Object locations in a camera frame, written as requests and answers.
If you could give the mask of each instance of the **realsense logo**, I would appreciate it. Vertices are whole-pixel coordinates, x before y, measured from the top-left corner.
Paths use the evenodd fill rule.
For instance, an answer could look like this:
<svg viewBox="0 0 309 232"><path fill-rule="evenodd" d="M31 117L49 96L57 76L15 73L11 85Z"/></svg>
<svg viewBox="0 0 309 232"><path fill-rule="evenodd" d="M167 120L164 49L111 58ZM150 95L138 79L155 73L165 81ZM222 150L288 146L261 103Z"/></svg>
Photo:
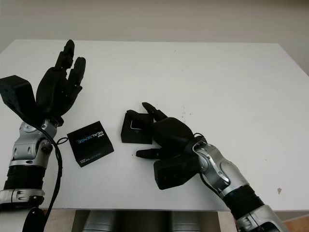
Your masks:
<svg viewBox="0 0 309 232"><path fill-rule="evenodd" d="M78 142L78 144L81 144L81 143L83 143L83 142L85 142L85 141L87 141L87 140L89 140L89 139L92 139L92 138L95 138L95 137L101 137L101 136L103 136L104 134L103 134L103 131L99 131L99 132L97 132L97 133L95 133L95 134L91 134L91 135L89 135L89 136L87 136L87 137L85 137L85 138L83 138L83 139L79 139L79 140L77 140L77 142Z"/></svg>

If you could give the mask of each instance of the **black box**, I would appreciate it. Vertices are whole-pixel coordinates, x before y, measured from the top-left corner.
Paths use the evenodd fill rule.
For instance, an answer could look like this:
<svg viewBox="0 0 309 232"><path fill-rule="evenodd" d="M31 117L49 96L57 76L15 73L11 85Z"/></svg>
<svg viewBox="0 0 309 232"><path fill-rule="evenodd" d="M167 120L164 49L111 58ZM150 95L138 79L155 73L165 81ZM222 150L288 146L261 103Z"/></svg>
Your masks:
<svg viewBox="0 0 309 232"><path fill-rule="evenodd" d="M68 138L75 159L81 167L114 151L112 143L99 121L69 133Z"/></svg>
<svg viewBox="0 0 309 232"><path fill-rule="evenodd" d="M144 120L153 123L154 119L149 114L140 114ZM121 141L131 144L152 144L153 137L147 130L143 130L138 120L132 120L126 113L121 130Z"/></svg>

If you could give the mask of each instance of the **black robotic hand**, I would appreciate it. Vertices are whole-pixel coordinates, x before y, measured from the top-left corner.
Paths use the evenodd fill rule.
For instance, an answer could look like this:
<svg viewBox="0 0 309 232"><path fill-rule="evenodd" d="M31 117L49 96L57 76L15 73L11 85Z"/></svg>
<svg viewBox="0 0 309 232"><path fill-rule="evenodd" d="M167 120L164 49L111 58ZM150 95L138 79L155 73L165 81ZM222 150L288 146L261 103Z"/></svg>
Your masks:
<svg viewBox="0 0 309 232"><path fill-rule="evenodd" d="M173 117L167 117L149 103L143 102L143 107L154 118L155 123L143 120L143 117L128 110L131 119L138 120L144 130L149 130L153 139L162 146L160 149L140 150L137 157L145 159L160 159L154 163L154 178L160 189L179 186L200 172L198 155L193 146L198 141L206 142L201 135L195 137L189 127Z"/></svg>

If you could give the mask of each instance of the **floor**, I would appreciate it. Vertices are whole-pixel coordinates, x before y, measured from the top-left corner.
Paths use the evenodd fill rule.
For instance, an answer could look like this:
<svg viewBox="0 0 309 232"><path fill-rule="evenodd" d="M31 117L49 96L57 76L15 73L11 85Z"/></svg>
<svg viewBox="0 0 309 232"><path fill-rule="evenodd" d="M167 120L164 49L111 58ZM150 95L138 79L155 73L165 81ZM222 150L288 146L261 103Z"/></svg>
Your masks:
<svg viewBox="0 0 309 232"><path fill-rule="evenodd" d="M309 216L285 222L289 232L309 232Z"/></svg>

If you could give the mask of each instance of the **table surface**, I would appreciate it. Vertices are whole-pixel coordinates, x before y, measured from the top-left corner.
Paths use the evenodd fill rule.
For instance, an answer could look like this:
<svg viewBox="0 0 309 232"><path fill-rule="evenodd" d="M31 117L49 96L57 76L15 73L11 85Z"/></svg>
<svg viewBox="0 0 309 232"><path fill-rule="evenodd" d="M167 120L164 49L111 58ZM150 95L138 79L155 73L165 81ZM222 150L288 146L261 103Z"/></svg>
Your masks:
<svg viewBox="0 0 309 232"><path fill-rule="evenodd" d="M0 77L18 75L36 91L65 43L14 41L0 55ZM141 103L149 102L204 134L274 210L309 210L309 78L278 44L75 41L78 56L87 60L83 90L56 139L101 121L115 151L80 168L70 144L61 145L54 208L227 209L197 175L159 190L154 161L135 157L155 145L121 143L126 110L145 113ZM21 119L3 103L0 111L3 186ZM52 153L42 207L50 202L56 172Z"/></svg>

